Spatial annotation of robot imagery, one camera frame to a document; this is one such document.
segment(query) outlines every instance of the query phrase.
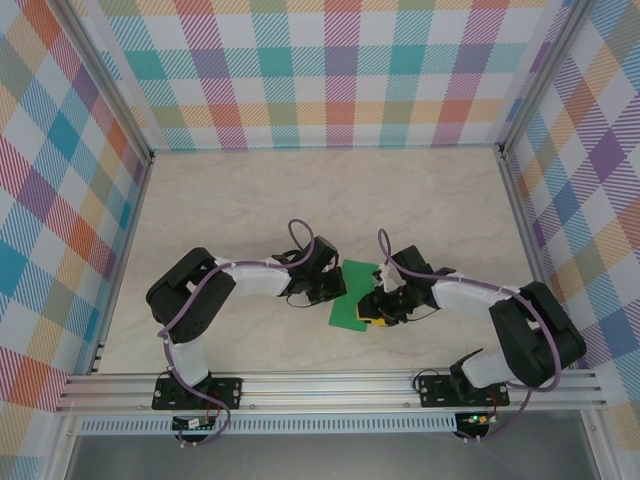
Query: marble surface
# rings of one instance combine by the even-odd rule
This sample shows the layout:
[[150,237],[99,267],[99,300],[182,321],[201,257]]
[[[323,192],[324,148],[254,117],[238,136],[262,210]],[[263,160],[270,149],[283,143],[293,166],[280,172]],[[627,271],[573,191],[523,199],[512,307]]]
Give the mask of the marble surface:
[[[385,227],[394,252],[416,244],[436,269],[499,284],[531,280],[489,148],[161,155],[100,373],[166,367],[144,297],[187,251],[204,246],[231,259],[281,253],[293,247],[292,217],[307,220],[342,259],[379,263],[376,232]],[[491,325],[458,313],[360,333],[330,327],[330,312],[331,304],[300,310],[282,298],[230,299],[204,334],[210,369],[441,367],[497,343]]]

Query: purple cable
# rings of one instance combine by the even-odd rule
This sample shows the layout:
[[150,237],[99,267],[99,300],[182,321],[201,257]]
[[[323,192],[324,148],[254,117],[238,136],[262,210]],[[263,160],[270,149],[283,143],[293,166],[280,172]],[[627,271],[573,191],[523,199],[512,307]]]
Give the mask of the purple cable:
[[[418,273],[418,272],[412,272],[411,270],[407,270],[402,265],[399,265],[391,257],[391,241],[389,240],[389,234],[387,233],[387,231],[384,228],[381,228],[380,230],[378,230],[378,244],[380,245],[380,249],[382,250],[382,253],[384,254],[384,256],[386,258],[385,263],[387,263],[387,262],[390,263],[391,265],[393,265],[396,268],[396,270],[398,270],[398,271],[400,271],[402,273],[405,273],[407,275],[411,275],[412,277],[426,278],[428,280],[435,280],[437,282],[444,281],[444,282],[451,282],[451,283],[466,283],[467,285],[473,285],[475,287],[484,288],[485,290],[506,293],[507,295],[511,295],[518,302],[520,302],[522,305],[524,305],[524,307],[527,309],[527,311],[531,314],[531,316],[540,325],[540,329],[542,330],[542,334],[544,335],[545,339],[549,343],[549,348],[551,349],[551,355],[553,356],[553,366],[554,366],[554,370],[555,370],[555,375],[553,377],[553,382],[551,382],[551,384],[549,386],[547,386],[547,387],[539,387],[539,388],[530,388],[530,387],[525,387],[525,386],[520,386],[520,385],[517,385],[517,384],[509,383],[509,386],[512,386],[512,387],[515,387],[515,388],[526,388],[528,390],[527,391],[527,395],[526,395],[524,401],[522,402],[522,405],[520,405],[520,408],[518,409],[518,411],[515,413],[515,415],[513,417],[511,417],[511,420],[509,421],[509,423],[507,425],[505,425],[504,427],[502,427],[500,430],[497,430],[495,432],[492,432],[492,433],[486,435],[484,437],[485,440],[488,440],[490,438],[496,438],[497,436],[502,435],[502,433],[505,430],[508,430],[509,428],[511,428],[511,426],[514,424],[515,420],[517,420],[522,415],[522,413],[524,412],[525,408],[527,408],[527,405],[529,404],[529,400],[531,400],[531,395],[532,395],[533,392],[550,392],[551,390],[553,390],[554,388],[556,388],[558,386],[558,384],[560,383],[560,372],[562,371],[562,364],[560,363],[560,353],[558,352],[558,347],[557,347],[556,343],[553,341],[553,335],[551,335],[551,331],[549,330],[549,327],[547,327],[547,325],[542,320],[542,317],[536,311],[536,309],[533,308],[533,305],[531,305],[531,302],[529,302],[522,295],[520,295],[517,292],[514,292],[513,290],[510,290],[510,289],[505,288],[505,287],[499,287],[497,285],[493,285],[492,283],[481,282],[479,280],[473,280],[473,279],[465,278],[465,277],[450,277],[450,276],[446,276],[446,275],[434,275],[434,274],[429,274],[429,273]],[[462,435],[465,436],[465,437],[471,438],[469,435],[466,435],[464,433]]]
[[[221,272],[222,270],[226,270],[228,268],[241,267],[241,266],[244,266],[244,265],[259,265],[259,266],[264,266],[264,267],[267,267],[267,268],[285,269],[286,270],[286,269],[289,269],[289,268],[294,268],[294,267],[297,267],[299,265],[302,265],[304,262],[309,260],[309,258],[311,257],[311,253],[313,252],[313,249],[315,247],[315,236],[313,234],[313,230],[311,229],[311,226],[309,226],[309,224],[307,222],[305,222],[304,220],[300,220],[299,218],[294,218],[294,219],[289,221],[289,224],[288,224],[289,234],[291,235],[291,238],[293,239],[294,243],[301,250],[302,250],[302,246],[300,245],[300,242],[298,242],[298,239],[296,238],[296,236],[293,233],[293,224],[295,224],[295,223],[299,223],[304,228],[306,228],[307,232],[309,232],[309,236],[311,237],[311,241],[309,243],[309,249],[307,250],[307,253],[300,260],[298,260],[296,262],[292,262],[292,263],[287,263],[287,264],[268,263],[268,262],[261,261],[261,260],[240,260],[240,261],[237,261],[237,262],[229,262],[229,263],[225,263],[223,265],[217,266],[216,268],[214,268],[213,270],[211,270],[209,273],[207,273],[204,276],[204,278],[200,281],[200,283],[198,283],[198,285],[193,290],[193,292],[191,292],[191,295],[189,296],[189,298],[187,299],[185,304],[182,306],[180,311],[176,314],[176,316],[162,330],[160,330],[158,332],[158,336],[161,337],[163,339],[163,342],[164,342],[164,354],[167,357],[167,362],[169,362],[169,370],[171,371],[173,376],[176,378],[176,380],[178,381],[180,386],[182,388],[184,388],[185,390],[187,390],[189,393],[191,393],[193,395],[196,395],[196,396],[198,396],[198,397],[200,397],[200,398],[212,403],[213,405],[216,405],[216,406],[224,409],[224,411],[227,413],[227,418],[226,418],[224,424],[222,425],[222,428],[220,428],[220,430],[218,430],[215,433],[212,433],[207,438],[205,438],[204,440],[202,440],[202,441],[200,441],[198,443],[190,443],[190,445],[192,445],[193,447],[196,447],[198,445],[205,445],[205,444],[207,444],[209,442],[212,442],[216,438],[218,438],[222,434],[222,432],[224,432],[229,427],[229,424],[231,423],[231,411],[229,410],[229,407],[224,402],[221,402],[218,399],[215,399],[215,398],[213,398],[213,397],[211,397],[211,396],[209,396],[207,394],[204,394],[202,392],[199,392],[198,390],[196,390],[195,388],[190,386],[180,376],[180,374],[178,373],[178,371],[175,368],[175,364],[173,362],[173,356],[171,355],[171,349],[169,348],[169,342],[170,342],[170,340],[169,340],[169,331],[171,331],[171,329],[173,327],[175,327],[180,320],[182,320],[184,315],[189,310],[189,307],[193,304],[193,302],[196,299],[196,297],[200,294],[200,292],[202,291],[204,286],[207,284],[207,282],[209,280],[211,280],[211,278],[216,273]],[[186,440],[184,440],[182,438],[182,432],[178,433],[178,438],[180,439],[180,441],[183,442],[183,445],[188,443],[188,442],[186,442]]]

